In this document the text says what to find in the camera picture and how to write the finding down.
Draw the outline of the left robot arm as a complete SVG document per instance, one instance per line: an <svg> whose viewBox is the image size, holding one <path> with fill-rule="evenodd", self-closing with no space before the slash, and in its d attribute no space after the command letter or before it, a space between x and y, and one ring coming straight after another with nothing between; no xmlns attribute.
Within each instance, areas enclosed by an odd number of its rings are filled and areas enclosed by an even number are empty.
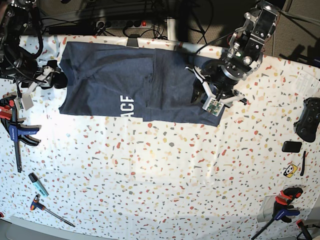
<svg viewBox="0 0 320 240"><path fill-rule="evenodd" d="M235 101L248 103L234 87L261 66L263 47L275 32L283 6L277 0L259 0L244 14L243 26L234 30L229 48L219 59L208 60L201 67L195 63L186 66L195 75L192 104L202 102L202 109L217 117Z"/></svg>

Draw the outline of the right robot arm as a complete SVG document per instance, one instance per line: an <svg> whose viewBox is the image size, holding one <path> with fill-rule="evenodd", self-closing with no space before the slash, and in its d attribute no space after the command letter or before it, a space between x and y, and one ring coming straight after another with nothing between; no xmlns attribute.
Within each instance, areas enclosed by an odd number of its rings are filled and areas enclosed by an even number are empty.
<svg viewBox="0 0 320 240"><path fill-rule="evenodd" d="M41 34L43 23L40 11L33 0L2 0L0 2L0 77L16 84L14 103L18 110L33 106L31 93L40 87L63 89L66 75L56 60L49 60L40 67L37 58L43 53ZM30 53L20 46L21 36L33 29L38 39L38 49Z"/></svg>

